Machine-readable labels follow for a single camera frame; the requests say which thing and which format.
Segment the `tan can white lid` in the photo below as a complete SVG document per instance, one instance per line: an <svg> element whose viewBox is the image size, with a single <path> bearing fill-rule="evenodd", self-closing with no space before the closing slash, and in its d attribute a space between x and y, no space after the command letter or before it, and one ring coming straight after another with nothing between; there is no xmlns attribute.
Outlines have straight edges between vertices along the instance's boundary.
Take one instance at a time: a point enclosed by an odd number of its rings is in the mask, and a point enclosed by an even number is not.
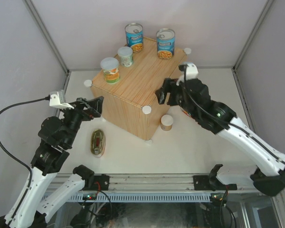
<svg viewBox="0 0 285 228"><path fill-rule="evenodd" d="M160 127L164 131L169 131L172 129L173 117L171 115L165 114L161 117Z"/></svg>

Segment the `oval red sardine tin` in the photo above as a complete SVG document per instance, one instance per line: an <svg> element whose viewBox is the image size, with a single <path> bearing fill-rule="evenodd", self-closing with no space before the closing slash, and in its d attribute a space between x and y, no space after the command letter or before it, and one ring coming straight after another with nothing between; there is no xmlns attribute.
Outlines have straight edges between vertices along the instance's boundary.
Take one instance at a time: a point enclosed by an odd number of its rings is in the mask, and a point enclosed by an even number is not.
<svg viewBox="0 0 285 228"><path fill-rule="evenodd" d="M181 109L181 111L184 113L184 114L186 114L188 117L190 117L191 119L193 119L194 121L197 121L196 120L196 114L193 112L189 112L189 111L187 111L187 110L185 110L185 109L183 109L183 108L180 108Z"/></svg>

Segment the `yellow can white lid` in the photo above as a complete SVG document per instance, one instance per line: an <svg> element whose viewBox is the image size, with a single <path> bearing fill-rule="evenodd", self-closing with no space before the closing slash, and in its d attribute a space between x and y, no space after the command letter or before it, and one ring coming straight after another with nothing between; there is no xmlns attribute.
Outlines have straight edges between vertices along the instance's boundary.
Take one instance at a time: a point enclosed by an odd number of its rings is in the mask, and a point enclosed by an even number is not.
<svg viewBox="0 0 285 228"><path fill-rule="evenodd" d="M104 79L107 83L114 84L120 80L119 61L114 57L106 57L100 63Z"/></svg>

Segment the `green can white lid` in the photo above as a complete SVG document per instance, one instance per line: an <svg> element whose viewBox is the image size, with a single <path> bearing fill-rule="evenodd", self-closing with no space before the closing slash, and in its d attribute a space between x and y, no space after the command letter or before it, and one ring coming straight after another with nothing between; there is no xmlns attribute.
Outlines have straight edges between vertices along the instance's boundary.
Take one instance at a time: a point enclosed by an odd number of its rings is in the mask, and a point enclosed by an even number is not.
<svg viewBox="0 0 285 228"><path fill-rule="evenodd" d="M130 67L133 64L133 50L130 47L121 47L117 52L121 65Z"/></svg>

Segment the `blue soup can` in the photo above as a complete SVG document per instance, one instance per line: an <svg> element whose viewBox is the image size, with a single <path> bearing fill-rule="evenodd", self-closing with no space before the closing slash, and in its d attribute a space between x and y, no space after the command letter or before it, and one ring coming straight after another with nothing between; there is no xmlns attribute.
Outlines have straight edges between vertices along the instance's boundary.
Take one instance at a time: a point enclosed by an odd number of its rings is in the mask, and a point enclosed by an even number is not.
<svg viewBox="0 0 285 228"><path fill-rule="evenodd" d="M134 53L139 53L143 50L143 26L139 23L130 23L125 26L125 34L127 46Z"/></svg>
<svg viewBox="0 0 285 228"><path fill-rule="evenodd" d="M170 28L163 28L156 33L157 56L160 59L168 60L174 56L175 32Z"/></svg>

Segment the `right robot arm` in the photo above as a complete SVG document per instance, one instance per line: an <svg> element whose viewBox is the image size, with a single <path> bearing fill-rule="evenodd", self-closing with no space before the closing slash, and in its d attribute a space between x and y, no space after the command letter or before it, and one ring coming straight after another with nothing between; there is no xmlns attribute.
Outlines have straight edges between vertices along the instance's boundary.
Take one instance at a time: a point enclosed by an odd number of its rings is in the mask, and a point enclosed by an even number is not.
<svg viewBox="0 0 285 228"><path fill-rule="evenodd" d="M166 78L155 91L159 104L180 106L197 124L237 146L257 166L249 176L261 193L274 197L285 189L285 154L251 131L226 104L211 99L199 79Z"/></svg>

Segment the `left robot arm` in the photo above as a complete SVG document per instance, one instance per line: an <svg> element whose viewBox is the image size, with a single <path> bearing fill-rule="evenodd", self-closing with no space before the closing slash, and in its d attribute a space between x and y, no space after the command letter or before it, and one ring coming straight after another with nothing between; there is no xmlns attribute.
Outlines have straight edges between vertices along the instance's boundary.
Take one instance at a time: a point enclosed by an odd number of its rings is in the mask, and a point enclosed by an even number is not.
<svg viewBox="0 0 285 228"><path fill-rule="evenodd" d="M42 200L48 186L60 172L69 156L68 150L84 121L91 121L102 115L104 97L92 100L77 98L71 103L54 103L58 96L48 95L45 100L51 107L63 112L62 119L51 116L46 118L38 132L41 139L35 155L28 166L13 156L2 145L2 150L29 171L26 183L9 213L0 217L0 228L45 228L56 211L73 194L81 189L89 190L94 186L95 173L84 165L73 169L70 178L45 200Z"/></svg>

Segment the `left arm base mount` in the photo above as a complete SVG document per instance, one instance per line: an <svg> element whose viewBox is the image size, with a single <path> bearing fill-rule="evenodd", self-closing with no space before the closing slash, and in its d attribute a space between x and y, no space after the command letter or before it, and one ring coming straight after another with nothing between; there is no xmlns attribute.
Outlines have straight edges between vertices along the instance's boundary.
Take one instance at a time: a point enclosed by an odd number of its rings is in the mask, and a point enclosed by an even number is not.
<svg viewBox="0 0 285 228"><path fill-rule="evenodd" d="M105 174L95 175L95 172L84 165L79 165L73 169L73 174L77 174L85 182L83 190L108 190L110 177Z"/></svg>

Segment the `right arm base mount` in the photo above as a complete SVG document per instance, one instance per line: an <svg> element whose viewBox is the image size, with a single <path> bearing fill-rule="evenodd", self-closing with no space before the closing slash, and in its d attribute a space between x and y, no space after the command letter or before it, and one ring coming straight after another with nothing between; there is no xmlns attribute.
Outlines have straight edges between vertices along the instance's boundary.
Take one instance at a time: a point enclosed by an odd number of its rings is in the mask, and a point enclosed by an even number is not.
<svg viewBox="0 0 285 228"><path fill-rule="evenodd" d="M222 164L216 164L209 174L205 175L193 175L193 184L195 190L237 190L236 184L223 184L217 178L218 171L222 167Z"/></svg>

